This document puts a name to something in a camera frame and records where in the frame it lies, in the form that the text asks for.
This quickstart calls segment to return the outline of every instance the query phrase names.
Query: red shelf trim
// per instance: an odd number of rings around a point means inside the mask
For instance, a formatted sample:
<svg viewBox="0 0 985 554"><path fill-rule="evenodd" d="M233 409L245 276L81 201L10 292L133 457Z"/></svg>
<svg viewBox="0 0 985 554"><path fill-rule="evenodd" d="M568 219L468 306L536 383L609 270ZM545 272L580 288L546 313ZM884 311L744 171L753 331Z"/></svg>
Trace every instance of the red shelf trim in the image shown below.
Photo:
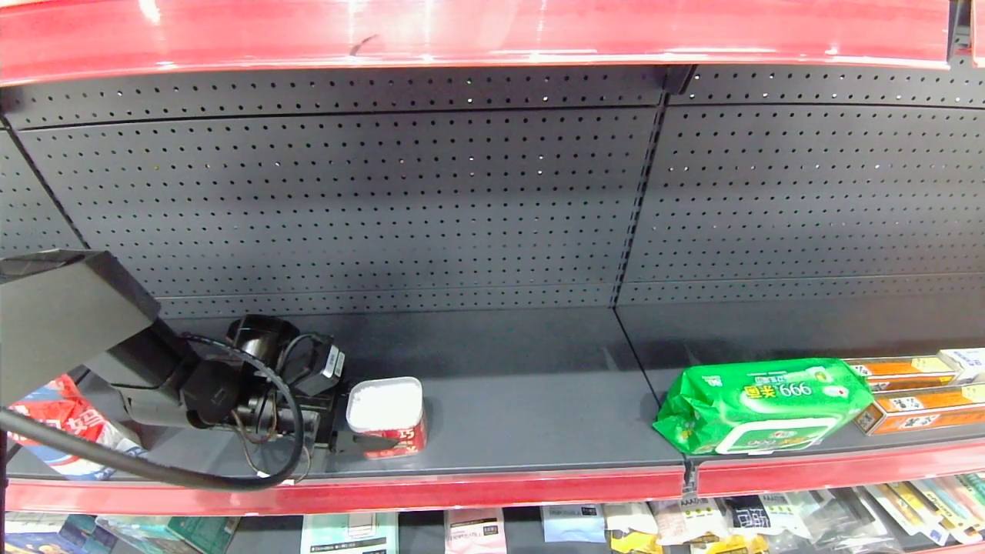
<svg viewBox="0 0 985 554"><path fill-rule="evenodd" d="M850 487L982 470L982 440L846 454L713 460L698 466L698 494L715 497Z"/></svg>
<svg viewBox="0 0 985 554"><path fill-rule="evenodd" d="M976 542L974 544L956 544L954 546L934 547L929 550L920 550L913 554L981 554L985 552L985 543Z"/></svg>
<svg viewBox="0 0 985 554"><path fill-rule="evenodd" d="M64 514L286 516L676 499L682 466L323 479L255 493L139 482L12 479L7 510Z"/></svg>
<svg viewBox="0 0 985 554"><path fill-rule="evenodd" d="M312 67L946 69L948 9L927 0L0 0L0 84Z"/></svg>
<svg viewBox="0 0 985 554"><path fill-rule="evenodd" d="M971 63L975 67L985 67L985 2L971 3Z"/></svg>

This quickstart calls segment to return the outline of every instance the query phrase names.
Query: robotic arm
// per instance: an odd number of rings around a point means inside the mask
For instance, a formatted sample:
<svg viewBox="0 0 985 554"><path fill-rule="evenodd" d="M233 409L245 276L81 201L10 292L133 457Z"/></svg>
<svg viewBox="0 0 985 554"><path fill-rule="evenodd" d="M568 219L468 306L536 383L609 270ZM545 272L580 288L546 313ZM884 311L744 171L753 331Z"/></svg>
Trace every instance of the robotic arm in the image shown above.
<svg viewBox="0 0 985 554"><path fill-rule="evenodd" d="M291 474L303 449L305 429L314 430L317 444L331 445L334 412L343 389L335 384L344 358L331 339L301 334L287 321L265 315L234 321L226 342L178 336L158 317L159 312L157 301L108 252L49 250L0 259L0 427L95 459L92 443L76 439L87 446L72 447L67 440L75 438L2 407L84 365L120 392L127 412L138 423L245 427L295 439L291 461L269 478L163 468L143 459L120 459L127 456L111 450L99 455L117 454L112 462L96 459L106 465L184 486L256 489L276 485ZM286 361L305 338L314 347L304 368L287 375ZM191 342L221 348L226 355L203 357ZM149 474L141 465L155 470ZM162 474L162 470L177 473ZM183 477L176 481L177 474ZM189 475L197 477L189 481Z"/></svg>

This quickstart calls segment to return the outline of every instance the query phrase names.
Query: green wet wipes package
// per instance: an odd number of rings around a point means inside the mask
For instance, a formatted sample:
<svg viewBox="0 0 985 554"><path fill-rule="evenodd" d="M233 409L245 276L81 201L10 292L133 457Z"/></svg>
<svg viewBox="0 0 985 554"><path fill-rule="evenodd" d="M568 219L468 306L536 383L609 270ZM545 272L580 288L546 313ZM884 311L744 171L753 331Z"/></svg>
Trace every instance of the green wet wipes package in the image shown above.
<svg viewBox="0 0 985 554"><path fill-rule="evenodd" d="M653 428L679 450L800 450L872 403L865 378L835 358L694 366L674 381Z"/></svg>

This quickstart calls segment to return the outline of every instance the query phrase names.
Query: orange box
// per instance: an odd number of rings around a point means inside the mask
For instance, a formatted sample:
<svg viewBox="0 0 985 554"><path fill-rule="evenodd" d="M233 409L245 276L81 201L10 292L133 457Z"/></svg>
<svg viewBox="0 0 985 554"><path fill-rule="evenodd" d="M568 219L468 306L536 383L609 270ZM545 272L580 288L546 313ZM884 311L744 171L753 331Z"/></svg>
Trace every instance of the orange box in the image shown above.
<svg viewBox="0 0 985 554"><path fill-rule="evenodd" d="M985 422L985 383L900 390L876 395L855 418L866 435Z"/></svg>
<svg viewBox="0 0 985 554"><path fill-rule="evenodd" d="M865 377L872 392L927 388L950 383L956 371L937 356L845 360Z"/></svg>

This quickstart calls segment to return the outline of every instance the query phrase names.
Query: perforated metal panel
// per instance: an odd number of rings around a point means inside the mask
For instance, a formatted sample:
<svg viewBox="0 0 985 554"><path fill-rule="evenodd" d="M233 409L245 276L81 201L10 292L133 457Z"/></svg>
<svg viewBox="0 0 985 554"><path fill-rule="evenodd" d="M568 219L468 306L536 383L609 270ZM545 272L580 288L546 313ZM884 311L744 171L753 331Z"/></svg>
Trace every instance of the perforated metal panel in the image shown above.
<svg viewBox="0 0 985 554"><path fill-rule="evenodd" d="M3 92L15 128L242 115L656 105L663 70L358 69L161 74Z"/></svg>
<svg viewBox="0 0 985 554"><path fill-rule="evenodd" d="M969 57L951 71L804 65L699 66L670 104L905 104L985 106L985 72Z"/></svg>
<svg viewBox="0 0 985 554"><path fill-rule="evenodd" d="M626 283L623 305L664 302L734 302L864 296L923 296L985 290L985 275L899 275L891 277L820 277Z"/></svg>
<svg viewBox="0 0 985 554"><path fill-rule="evenodd" d="M561 298L571 293L557 285L611 293L655 116L306 116L22 136L83 236L158 297L550 285Z"/></svg>
<svg viewBox="0 0 985 554"><path fill-rule="evenodd" d="M979 118L915 107L671 109L626 280L980 271Z"/></svg>
<svg viewBox="0 0 985 554"><path fill-rule="evenodd" d="M433 312L461 310L511 310L519 308L573 308L605 306L613 287L472 287L409 291L351 293L197 296L162 299L166 317L240 316L267 314Z"/></svg>
<svg viewBox="0 0 985 554"><path fill-rule="evenodd" d="M7 131L0 131L0 256L82 244Z"/></svg>

